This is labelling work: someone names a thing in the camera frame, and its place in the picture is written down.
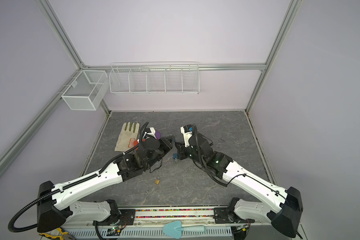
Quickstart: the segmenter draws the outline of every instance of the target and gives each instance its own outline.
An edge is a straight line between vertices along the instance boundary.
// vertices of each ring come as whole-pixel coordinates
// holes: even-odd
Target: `gray table surface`
[[[241,111],[213,112],[128,112],[112,113],[86,173],[100,169],[116,156],[115,146],[124,122],[149,121],[162,136],[174,135],[183,141],[180,127],[196,124],[198,131],[213,141],[213,150],[222,152],[250,172],[268,180],[259,151],[253,139],[245,113]],[[198,169],[191,159],[173,160],[175,147],[162,159],[163,166],[149,174],[144,172],[126,182],[105,187],[81,201],[101,202],[114,199],[120,207],[141,205],[227,205],[232,197],[258,202],[254,196],[230,184],[222,187]],[[160,177],[160,183],[154,184]]]

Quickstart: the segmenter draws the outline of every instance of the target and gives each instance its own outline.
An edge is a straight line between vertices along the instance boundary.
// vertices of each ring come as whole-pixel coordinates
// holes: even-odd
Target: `light blue trowel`
[[[181,238],[182,231],[186,232],[205,232],[205,227],[203,225],[191,226],[191,227],[182,227],[181,221],[176,220],[164,225],[163,232],[169,237],[176,239]]]

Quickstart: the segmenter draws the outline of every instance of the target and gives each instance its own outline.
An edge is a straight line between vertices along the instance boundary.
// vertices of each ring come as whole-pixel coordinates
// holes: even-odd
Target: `purple object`
[[[160,139],[161,138],[161,133],[159,131],[155,132],[155,137],[156,139]]]

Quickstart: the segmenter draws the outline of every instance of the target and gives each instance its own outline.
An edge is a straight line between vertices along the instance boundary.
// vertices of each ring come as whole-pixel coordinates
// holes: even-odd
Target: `yellow pliers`
[[[61,236],[52,236],[48,233],[39,233],[39,235],[49,238],[49,239],[59,239],[59,240],[76,240],[71,234],[68,232],[63,232],[61,228],[57,228],[57,230],[61,233]]]

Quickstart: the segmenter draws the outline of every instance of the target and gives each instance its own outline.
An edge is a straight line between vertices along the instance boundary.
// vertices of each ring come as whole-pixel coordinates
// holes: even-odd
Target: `wire basket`
[[[93,110],[106,94],[109,78],[105,71],[82,70],[61,97],[72,110]]]
[[[110,92],[130,93],[199,93],[198,65],[116,65],[109,74]]]

